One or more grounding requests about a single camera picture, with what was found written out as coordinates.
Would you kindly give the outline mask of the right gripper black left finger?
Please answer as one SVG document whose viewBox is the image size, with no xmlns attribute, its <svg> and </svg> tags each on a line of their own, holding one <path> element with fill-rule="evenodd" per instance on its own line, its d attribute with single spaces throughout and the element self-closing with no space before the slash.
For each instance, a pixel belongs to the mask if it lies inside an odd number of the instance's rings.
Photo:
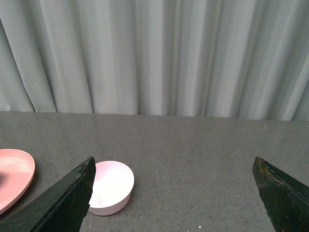
<svg viewBox="0 0 309 232">
<path fill-rule="evenodd" d="M 0 222 L 2 232 L 78 232 L 96 174 L 89 157 L 31 203 Z"/>
</svg>

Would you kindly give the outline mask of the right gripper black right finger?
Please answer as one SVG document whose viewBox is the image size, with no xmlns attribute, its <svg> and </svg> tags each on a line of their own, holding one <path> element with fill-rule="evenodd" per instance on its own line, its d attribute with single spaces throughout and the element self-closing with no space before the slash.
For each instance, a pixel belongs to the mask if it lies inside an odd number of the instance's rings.
<svg viewBox="0 0 309 232">
<path fill-rule="evenodd" d="M 309 230 L 309 188 L 261 157 L 253 163 L 259 195 L 277 232 Z"/>
</svg>

